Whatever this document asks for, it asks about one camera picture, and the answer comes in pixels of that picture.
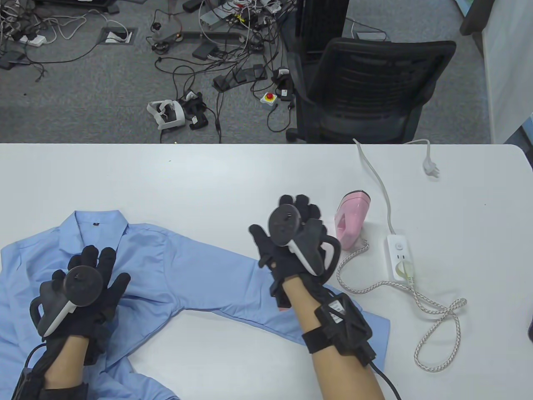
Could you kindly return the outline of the person's left hand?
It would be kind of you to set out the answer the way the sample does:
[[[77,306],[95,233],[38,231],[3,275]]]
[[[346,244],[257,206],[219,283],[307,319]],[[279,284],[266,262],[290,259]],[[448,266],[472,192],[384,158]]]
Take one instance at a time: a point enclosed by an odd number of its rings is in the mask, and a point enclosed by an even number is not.
[[[84,365],[96,363],[110,337],[109,324],[131,280],[128,273],[110,282],[116,252],[86,246],[71,257],[68,271],[56,270],[51,280],[40,285],[30,304],[30,314],[46,351],[35,366],[46,371],[58,358],[70,336],[87,338]]]

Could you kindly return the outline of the person's right hand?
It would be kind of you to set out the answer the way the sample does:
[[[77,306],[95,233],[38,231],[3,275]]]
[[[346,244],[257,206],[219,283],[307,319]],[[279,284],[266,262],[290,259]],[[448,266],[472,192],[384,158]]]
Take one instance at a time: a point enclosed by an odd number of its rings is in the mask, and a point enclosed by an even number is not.
[[[279,205],[289,204],[295,206],[301,216],[301,221],[306,223],[308,219],[320,219],[321,212],[318,206],[312,204],[308,196],[299,194],[295,198],[292,195],[282,195]],[[276,299],[278,308],[289,309],[291,302],[282,287],[288,278],[311,276],[297,255],[285,246],[276,246],[272,238],[264,229],[257,224],[250,225],[248,232],[257,246],[259,252],[259,267],[267,266],[272,274],[274,283],[270,287],[270,294]]]

